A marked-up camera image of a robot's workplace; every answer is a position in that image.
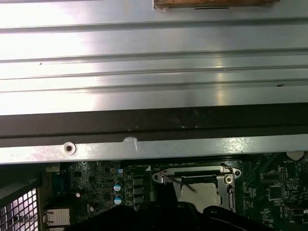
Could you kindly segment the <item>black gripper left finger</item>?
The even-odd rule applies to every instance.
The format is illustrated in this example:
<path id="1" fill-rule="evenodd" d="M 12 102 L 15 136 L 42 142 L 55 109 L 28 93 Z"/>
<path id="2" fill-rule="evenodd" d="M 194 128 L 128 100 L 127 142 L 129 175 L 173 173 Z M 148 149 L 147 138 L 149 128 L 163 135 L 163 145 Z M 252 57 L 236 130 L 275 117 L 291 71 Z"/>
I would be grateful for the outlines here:
<path id="1" fill-rule="evenodd" d="M 127 205 L 118 205 L 99 213 L 85 221 L 70 225 L 66 231 L 152 231 L 156 230 L 164 212 L 169 193 L 169 185 L 158 184 L 155 187 L 156 200 L 145 209 L 135 209 Z"/>

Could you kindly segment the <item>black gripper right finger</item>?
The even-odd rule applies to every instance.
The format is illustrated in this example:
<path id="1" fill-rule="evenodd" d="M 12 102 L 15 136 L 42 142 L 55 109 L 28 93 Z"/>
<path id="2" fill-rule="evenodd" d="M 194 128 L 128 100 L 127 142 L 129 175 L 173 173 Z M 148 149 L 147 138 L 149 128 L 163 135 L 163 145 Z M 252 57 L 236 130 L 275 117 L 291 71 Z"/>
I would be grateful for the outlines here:
<path id="1" fill-rule="evenodd" d="M 272 231 L 257 223 L 219 206 L 209 206 L 198 212 L 188 202 L 179 202 L 173 183 L 168 184 L 168 215 L 180 231 Z"/>

